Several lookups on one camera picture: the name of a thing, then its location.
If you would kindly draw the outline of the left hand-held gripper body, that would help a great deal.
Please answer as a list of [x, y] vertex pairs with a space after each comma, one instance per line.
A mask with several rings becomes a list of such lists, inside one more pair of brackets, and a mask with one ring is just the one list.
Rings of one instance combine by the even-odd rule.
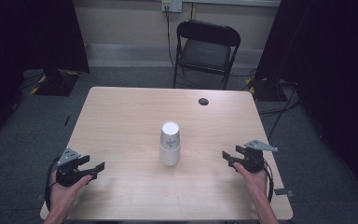
[[56, 181], [64, 187], [71, 187], [79, 181], [83, 175], [75, 165], [75, 160], [81, 158], [81, 154], [66, 148], [57, 162]]

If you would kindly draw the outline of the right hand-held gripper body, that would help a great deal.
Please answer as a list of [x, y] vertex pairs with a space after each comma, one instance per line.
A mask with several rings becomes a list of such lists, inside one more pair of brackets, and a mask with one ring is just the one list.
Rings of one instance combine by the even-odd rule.
[[276, 152], [276, 147], [270, 146], [259, 140], [252, 140], [243, 146], [245, 148], [242, 159], [242, 166], [250, 173], [258, 173], [264, 169], [264, 151]]

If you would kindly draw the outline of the stack of white paper cups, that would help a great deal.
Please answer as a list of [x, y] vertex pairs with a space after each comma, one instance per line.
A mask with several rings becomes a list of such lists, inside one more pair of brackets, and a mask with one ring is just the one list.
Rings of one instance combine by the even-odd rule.
[[159, 157], [160, 161], [167, 166], [174, 166], [180, 159], [181, 147], [175, 149], [160, 148]]

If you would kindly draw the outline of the white paper cup green print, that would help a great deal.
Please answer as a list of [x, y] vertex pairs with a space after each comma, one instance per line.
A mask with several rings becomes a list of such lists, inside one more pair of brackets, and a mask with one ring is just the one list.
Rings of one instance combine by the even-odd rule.
[[176, 122], [166, 121], [161, 127], [160, 145], [166, 149], [176, 149], [180, 145], [180, 128]]

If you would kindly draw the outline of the person's right hand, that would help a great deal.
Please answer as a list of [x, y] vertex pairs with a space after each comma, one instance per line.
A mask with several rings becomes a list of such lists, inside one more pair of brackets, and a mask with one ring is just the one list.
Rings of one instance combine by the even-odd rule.
[[254, 200], [266, 200], [267, 196], [267, 174], [265, 171], [249, 173], [240, 163], [234, 163], [235, 169], [245, 180], [247, 189]]

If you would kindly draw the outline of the person's left hand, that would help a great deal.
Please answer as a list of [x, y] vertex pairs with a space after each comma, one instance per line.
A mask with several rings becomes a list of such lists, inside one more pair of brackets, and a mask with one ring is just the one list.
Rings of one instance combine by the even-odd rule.
[[72, 209], [78, 192], [88, 185], [91, 175], [83, 176], [71, 187], [64, 187], [61, 184], [54, 184], [50, 191], [50, 213], [66, 218]]

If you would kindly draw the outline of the grey tape piece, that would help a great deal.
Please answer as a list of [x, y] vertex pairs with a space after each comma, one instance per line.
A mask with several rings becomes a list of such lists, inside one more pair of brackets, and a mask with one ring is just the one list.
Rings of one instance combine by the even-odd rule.
[[275, 189], [274, 192], [277, 196], [286, 195], [288, 198], [295, 196], [295, 193], [290, 189]]

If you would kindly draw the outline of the black stand base yellow tape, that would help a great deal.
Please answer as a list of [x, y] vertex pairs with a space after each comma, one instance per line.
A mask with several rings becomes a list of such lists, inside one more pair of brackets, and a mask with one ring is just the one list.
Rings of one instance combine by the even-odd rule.
[[286, 102], [287, 97], [282, 88], [266, 79], [247, 81], [248, 92], [258, 102]]
[[44, 69], [43, 76], [31, 94], [45, 96], [69, 96], [80, 74], [75, 71]]

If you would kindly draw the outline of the black folding chair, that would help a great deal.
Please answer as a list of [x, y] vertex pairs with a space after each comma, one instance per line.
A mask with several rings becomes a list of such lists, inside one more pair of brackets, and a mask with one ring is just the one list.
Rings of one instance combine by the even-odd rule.
[[176, 28], [176, 55], [173, 86], [178, 68], [222, 76], [223, 89], [241, 44], [240, 34], [233, 28], [206, 21], [187, 20]]

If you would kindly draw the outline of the black curtain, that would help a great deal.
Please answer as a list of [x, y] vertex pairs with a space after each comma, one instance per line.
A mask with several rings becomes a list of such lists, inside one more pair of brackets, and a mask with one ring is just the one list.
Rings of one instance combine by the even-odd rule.
[[358, 0], [281, 0], [255, 76], [298, 85], [358, 180]]
[[0, 124], [33, 69], [90, 70], [74, 0], [0, 0]]

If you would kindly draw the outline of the white wall power outlet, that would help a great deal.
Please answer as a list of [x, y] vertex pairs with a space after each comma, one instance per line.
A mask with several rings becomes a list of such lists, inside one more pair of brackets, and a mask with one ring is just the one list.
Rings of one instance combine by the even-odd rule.
[[161, 10], [163, 12], [181, 13], [183, 2], [180, 0], [161, 0]]

